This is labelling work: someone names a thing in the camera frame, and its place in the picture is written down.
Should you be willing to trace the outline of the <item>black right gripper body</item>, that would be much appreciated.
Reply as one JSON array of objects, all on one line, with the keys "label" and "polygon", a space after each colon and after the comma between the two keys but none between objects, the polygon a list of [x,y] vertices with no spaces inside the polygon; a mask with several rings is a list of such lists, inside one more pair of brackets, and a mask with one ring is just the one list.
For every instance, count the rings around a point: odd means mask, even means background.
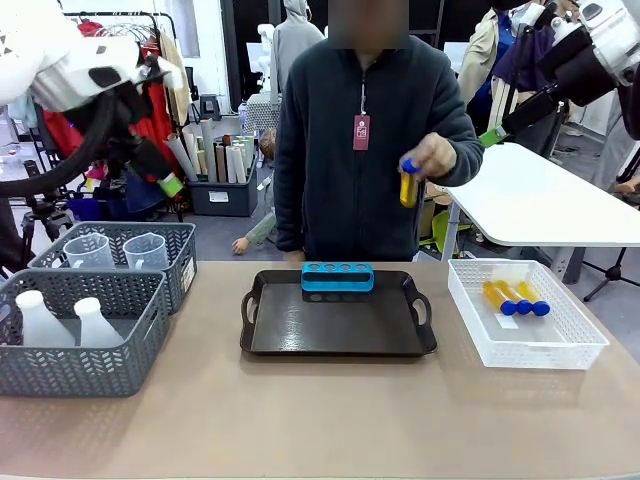
[{"label": "black right gripper body", "polygon": [[596,57],[585,29],[574,30],[560,40],[538,62],[538,69],[550,83],[545,92],[553,102],[570,100],[584,107],[617,86]]}]

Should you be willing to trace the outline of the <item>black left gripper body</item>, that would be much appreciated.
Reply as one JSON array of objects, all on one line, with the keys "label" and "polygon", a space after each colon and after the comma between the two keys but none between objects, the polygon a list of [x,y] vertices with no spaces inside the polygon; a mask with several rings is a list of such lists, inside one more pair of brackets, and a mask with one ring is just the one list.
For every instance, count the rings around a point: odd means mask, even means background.
[{"label": "black left gripper body", "polygon": [[132,129],[150,114],[150,104],[145,96],[133,83],[125,82],[110,91],[110,99],[113,106],[110,141],[127,150],[147,150],[149,140]]}]

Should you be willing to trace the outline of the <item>clear plastic measuring beaker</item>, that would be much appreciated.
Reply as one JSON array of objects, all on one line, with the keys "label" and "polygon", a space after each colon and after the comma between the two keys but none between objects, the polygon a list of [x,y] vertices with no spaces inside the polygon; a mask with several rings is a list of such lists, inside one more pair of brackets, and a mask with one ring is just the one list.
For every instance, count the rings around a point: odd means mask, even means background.
[{"label": "clear plastic measuring beaker", "polygon": [[97,232],[79,236],[63,247],[69,266],[74,269],[114,269],[110,239]]},{"label": "clear plastic measuring beaker", "polygon": [[127,240],[123,245],[127,263],[132,270],[163,270],[169,267],[166,239],[155,233],[145,233]]}]

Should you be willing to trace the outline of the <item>white plastic conical flask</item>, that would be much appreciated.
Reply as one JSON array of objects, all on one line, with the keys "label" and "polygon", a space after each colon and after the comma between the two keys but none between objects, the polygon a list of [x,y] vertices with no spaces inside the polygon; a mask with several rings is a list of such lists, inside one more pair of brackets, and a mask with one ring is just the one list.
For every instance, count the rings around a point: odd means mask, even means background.
[{"label": "white plastic conical flask", "polygon": [[96,297],[86,297],[74,305],[81,321],[80,346],[84,348],[113,348],[124,342],[123,337],[104,317]]},{"label": "white plastic conical flask", "polygon": [[22,314],[25,347],[69,348],[75,345],[73,335],[49,311],[40,291],[20,293],[15,302]]}]

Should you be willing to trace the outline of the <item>person's left forearm dark sleeve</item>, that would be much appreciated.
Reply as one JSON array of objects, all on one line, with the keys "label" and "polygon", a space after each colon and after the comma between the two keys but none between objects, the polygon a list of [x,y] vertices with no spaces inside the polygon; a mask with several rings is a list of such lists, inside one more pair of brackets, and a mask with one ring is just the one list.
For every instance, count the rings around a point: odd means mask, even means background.
[{"label": "person's left forearm dark sleeve", "polygon": [[439,134],[453,147],[455,161],[454,166],[437,183],[445,187],[467,184],[478,174],[484,155],[484,147],[476,136],[471,120],[466,114],[448,120]]}]

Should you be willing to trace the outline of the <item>person's left hand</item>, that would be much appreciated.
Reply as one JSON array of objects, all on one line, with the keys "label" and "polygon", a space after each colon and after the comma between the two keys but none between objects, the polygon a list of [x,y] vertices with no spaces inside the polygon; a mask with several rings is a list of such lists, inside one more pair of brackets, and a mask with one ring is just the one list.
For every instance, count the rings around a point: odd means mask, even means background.
[{"label": "person's left hand", "polygon": [[418,180],[435,179],[448,174],[456,160],[457,155],[450,142],[437,133],[430,133],[401,157],[399,168]]}]

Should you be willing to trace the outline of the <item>white conical paper roll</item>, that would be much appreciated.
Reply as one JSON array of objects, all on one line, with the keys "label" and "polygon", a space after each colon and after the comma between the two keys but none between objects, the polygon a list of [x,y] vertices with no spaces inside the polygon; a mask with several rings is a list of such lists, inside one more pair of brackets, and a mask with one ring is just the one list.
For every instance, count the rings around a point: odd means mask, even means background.
[{"label": "white conical paper roll", "polygon": [[165,144],[178,160],[185,176],[189,182],[197,182],[198,176],[193,167],[191,159],[182,143],[181,138],[176,133],[171,133],[165,140]]}]

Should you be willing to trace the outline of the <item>red hanging dress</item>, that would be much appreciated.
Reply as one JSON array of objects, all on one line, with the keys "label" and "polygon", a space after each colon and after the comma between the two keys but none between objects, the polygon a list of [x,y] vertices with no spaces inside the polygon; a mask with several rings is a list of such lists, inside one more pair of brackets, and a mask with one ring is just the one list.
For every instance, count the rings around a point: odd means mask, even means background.
[{"label": "red hanging dress", "polygon": [[182,167],[170,148],[165,144],[165,141],[174,132],[167,113],[165,88],[160,83],[149,82],[142,85],[142,93],[144,99],[150,102],[151,114],[142,118],[132,127],[132,130],[140,136],[148,137],[171,164],[174,173],[183,179]]}]

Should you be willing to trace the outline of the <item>dark blue hanging garment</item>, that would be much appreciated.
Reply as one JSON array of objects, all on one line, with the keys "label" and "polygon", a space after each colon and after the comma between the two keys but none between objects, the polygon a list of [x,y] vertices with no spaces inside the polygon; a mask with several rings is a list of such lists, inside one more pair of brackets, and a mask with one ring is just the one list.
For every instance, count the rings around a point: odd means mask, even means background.
[{"label": "dark blue hanging garment", "polygon": [[140,213],[164,204],[166,195],[157,184],[144,180],[128,169],[125,200],[130,213]]}]

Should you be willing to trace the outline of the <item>tall white paper roll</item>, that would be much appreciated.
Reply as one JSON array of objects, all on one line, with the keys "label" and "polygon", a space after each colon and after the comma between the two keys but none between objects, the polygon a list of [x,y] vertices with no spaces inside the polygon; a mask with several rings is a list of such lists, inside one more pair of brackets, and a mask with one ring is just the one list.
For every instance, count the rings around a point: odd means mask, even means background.
[{"label": "tall white paper roll", "polygon": [[213,125],[211,119],[202,119],[200,121],[203,146],[205,151],[205,161],[207,166],[207,177],[209,183],[215,183],[217,178],[217,165],[215,158]]}]

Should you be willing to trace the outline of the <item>beige hanging garment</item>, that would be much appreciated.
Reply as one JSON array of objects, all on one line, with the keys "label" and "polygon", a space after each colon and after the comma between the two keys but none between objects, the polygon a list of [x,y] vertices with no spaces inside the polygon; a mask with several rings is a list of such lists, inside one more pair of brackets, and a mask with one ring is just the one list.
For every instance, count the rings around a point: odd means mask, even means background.
[{"label": "beige hanging garment", "polygon": [[182,127],[188,121],[191,92],[180,49],[176,42],[165,32],[160,32],[160,47],[162,57],[172,65],[168,80],[168,102],[171,107],[174,122]]}]

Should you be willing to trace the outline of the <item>person in beige coat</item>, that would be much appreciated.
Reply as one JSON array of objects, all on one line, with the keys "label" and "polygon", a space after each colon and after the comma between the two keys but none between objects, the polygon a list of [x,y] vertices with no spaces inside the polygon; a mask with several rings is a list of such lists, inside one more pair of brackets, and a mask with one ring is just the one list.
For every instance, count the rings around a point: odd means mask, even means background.
[{"label": "person in beige coat", "polygon": [[477,135],[483,134],[488,127],[494,67],[516,39],[517,28],[513,26],[515,11],[515,8],[492,6],[476,25],[463,56],[458,84]]}]

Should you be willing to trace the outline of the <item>red hanging shirt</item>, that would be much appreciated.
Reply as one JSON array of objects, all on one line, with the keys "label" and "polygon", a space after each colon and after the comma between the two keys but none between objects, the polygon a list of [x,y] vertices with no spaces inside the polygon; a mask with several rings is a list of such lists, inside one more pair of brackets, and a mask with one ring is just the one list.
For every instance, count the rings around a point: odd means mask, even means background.
[{"label": "red hanging shirt", "polygon": [[61,159],[72,155],[83,143],[84,137],[62,113],[43,110],[46,129],[50,134]]}]

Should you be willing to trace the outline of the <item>dark grey storage bin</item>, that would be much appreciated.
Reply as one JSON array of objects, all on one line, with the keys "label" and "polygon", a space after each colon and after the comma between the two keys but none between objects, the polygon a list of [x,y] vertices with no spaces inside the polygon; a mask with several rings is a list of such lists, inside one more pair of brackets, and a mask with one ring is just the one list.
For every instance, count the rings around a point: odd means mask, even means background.
[{"label": "dark grey storage bin", "polygon": [[257,169],[253,162],[245,183],[187,183],[196,215],[250,217],[258,202]]}]

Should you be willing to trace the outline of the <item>white rounded table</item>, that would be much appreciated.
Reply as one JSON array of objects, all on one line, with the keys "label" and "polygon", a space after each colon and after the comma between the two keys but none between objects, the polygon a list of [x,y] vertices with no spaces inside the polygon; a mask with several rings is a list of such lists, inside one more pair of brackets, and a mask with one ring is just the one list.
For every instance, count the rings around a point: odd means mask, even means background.
[{"label": "white rounded table", "polygon": [[452,258],[459,215],[491,242],[553,247],[562,279],[577,248],[640,247],[640,212],[553,162],[514,143],[489,147],[473,180],[446,192],[449,213],[442,260]]}]

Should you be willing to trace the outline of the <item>black clothes rack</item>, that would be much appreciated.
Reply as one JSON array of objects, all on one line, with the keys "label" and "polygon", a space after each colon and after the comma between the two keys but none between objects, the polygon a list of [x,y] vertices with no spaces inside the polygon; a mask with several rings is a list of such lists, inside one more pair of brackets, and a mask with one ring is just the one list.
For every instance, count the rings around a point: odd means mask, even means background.
[{"label": "black clothes rack", "polygon": [[[162,50],[159,42],[161,31],[172,37],[180,49],[174,20],[171,15],[165,12],[151,12],[144,10],[90,10],[67,12],[65,16],[76,21],[83,35],[128,35],[140,44],[145,53],[152,53],[162,57]],[[164,88],[167,113],[169,114],[169,118],[174,129],[173,133],[176,133],[180,138],[182,138],[183,126],[180,127],[174,122],[171,107],[168,102],[168,88]]]}]

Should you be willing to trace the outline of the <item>grey basket holding beakers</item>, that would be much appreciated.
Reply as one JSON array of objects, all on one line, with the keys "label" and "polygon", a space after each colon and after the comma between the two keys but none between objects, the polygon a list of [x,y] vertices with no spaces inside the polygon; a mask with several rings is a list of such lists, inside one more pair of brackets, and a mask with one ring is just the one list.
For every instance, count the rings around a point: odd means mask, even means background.
[{"label": "grey basket holding beakers", "polygon": [[169,267],[163,272],[167,279],[167,302],[170,315],[176,314],[187,296],[197,274],[195,225],[177,222],[79,222],[54,241],[43,253],[28,263],[29,268],[69,268],[63,247],[71,240],[100,233],[110,240],[115,267],[128,267],[124,244],[138,235],[154,233],[166,240]]}]

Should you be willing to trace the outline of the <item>pale grey hanging garment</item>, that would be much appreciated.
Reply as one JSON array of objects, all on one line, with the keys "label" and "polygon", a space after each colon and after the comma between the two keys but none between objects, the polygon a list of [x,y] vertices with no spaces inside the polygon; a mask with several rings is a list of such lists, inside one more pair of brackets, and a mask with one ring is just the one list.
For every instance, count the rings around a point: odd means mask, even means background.
[{"label": "pale grey hanging garment", "polygon": [[37,114],[30,94],[23,94],[8,104],[9,117],[19,121],[26,129],[34,129],[38,126]]}]

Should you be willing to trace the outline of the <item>child mannequin doll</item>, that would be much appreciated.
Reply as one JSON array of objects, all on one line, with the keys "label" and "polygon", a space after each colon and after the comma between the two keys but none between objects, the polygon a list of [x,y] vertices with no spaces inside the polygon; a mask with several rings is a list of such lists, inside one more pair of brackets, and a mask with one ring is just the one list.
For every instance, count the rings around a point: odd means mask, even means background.
[{"label": "child mannequin doll", "polygon": [[[274,161],[276,146],[276,129],[266,129],[259,138],[259,149],[266,160]],[[251,245],[262,244],[265,240],[275,240],[276,216],[274,206],[275,171],[261,183],[264,188],[265,215],[244,236],[232,243],[232,252],[236,256],[244,255]]]}]

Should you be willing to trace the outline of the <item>green chair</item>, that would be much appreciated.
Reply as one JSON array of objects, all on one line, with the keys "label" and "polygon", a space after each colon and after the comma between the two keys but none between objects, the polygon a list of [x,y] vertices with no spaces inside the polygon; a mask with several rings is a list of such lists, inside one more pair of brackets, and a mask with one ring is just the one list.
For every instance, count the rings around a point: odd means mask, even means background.
[{"label": "green chair", "polygon": [[432,218],[432,239],[439,252],[442,252],[444,249],[448,224],[449,212],[447,210],[439,212]]}]

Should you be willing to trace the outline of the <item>maroon hang tag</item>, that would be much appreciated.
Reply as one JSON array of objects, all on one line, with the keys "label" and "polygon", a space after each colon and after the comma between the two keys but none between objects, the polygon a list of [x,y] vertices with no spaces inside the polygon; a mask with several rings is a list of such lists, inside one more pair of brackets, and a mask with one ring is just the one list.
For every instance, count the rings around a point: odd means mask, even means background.
[{"label": "maroon hang tag", "polygon": [[353,150],[367,151],[369,147],[370,117],[367,114],[356,115],[354,118]]}]

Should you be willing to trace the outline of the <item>person's dark fleece jacket torso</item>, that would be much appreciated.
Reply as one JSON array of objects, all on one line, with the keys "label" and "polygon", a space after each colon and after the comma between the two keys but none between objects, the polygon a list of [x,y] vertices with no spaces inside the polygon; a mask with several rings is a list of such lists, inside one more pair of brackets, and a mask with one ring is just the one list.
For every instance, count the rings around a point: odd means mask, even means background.
[{"label": "person's dark fleece jacket torso", "polygon": [[[353,150],[360,114],[370,117],[367,151]],[[464,114],[447,56],[416,37],[370,58],[328,41],[306,50],[277,129],[279,250],[309,261],[411,260],[420,210],[401,205],[400,159]]]}]

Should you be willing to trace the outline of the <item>grey hoodie on mannequin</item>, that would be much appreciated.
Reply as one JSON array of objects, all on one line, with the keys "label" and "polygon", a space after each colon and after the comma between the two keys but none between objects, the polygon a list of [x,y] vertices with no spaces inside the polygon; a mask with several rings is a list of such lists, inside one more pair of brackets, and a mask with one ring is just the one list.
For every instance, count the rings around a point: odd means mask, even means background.
[{"label": "grey hoodie on mannequin", "polygon": [[271,49],[271,104],[284,93],[289,71],[296,58],[324,39],[308,18],[307,0],[283,0],[286,19],[273,32]]}]

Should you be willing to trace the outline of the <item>black stand tripod legs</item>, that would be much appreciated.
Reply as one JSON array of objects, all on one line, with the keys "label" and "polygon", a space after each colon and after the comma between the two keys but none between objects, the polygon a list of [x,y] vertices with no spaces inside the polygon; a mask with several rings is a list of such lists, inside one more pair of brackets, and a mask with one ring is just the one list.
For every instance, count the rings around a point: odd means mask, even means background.
[{"label": "black stand tripod legs", "polygon": [[640,282],[628,279],[622,275],[622,261],[625,257],[626,251],[627,248],[623,247],[617,256],[616,262],[608,269],[601,268],[585,260],[582,261],[583,266],[604,274],[604,279],[583,298],[583,301],[585,303],[590,302],[594,296],[596,296],[604,287],[612,282],[623,282],[640,288]]}]

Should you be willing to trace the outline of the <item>blue test tube rack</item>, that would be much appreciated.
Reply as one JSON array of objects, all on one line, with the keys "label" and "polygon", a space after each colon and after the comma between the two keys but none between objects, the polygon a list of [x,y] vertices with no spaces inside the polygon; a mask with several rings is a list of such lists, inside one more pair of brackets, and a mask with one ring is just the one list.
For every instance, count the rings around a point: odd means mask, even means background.
[{"label": "blue test tube rack", "polygon": [[310,293],[368,293],[373,290],[373,268],[363,263],[305,263],[301,270],[301,288]]}]

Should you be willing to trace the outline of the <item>grey basket holding flasks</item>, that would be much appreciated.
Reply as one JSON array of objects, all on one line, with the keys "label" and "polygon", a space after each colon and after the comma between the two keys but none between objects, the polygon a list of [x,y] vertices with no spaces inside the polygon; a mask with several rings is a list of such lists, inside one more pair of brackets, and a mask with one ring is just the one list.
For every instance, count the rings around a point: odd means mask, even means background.
[{"label": "grey basket holding flasks", "polygon": [[[114,347],[69,348],[23,343],[19,294],[37,290],[67,331],[81,332],[74,305],[100,301],[103,315],[122,336]],[[167,280],[162,272],[27,269],[0,284],[0,396],[117,398],[136,394],[167,336]]]}]

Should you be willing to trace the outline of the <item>black serving tray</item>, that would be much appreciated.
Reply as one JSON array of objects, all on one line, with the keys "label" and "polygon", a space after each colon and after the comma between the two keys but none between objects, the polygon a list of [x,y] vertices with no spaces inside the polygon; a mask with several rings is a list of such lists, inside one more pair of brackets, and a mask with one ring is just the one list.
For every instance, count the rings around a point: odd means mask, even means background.
[{"label": "black serving tray", "polygon": [[241,304],[240,346],[255,355],[422,357],[434,352],[429,300],[403,271],[370,292],[306,292],[294,270],[263,270]]}]

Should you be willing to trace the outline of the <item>white perforated plastic basket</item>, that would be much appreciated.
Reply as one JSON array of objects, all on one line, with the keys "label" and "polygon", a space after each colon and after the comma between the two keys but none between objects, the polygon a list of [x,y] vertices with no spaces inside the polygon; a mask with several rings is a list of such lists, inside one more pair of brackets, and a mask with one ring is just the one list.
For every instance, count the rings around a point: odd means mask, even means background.
[{"label": "white perforated plastic basket", "polygon": [[[448,287],[486,367],[588,370],[610,345],[558,279],[535,261],[495,258],[448,262]],[[487,282],[526,283],[550,312],[507,315],[487,298]]]}]

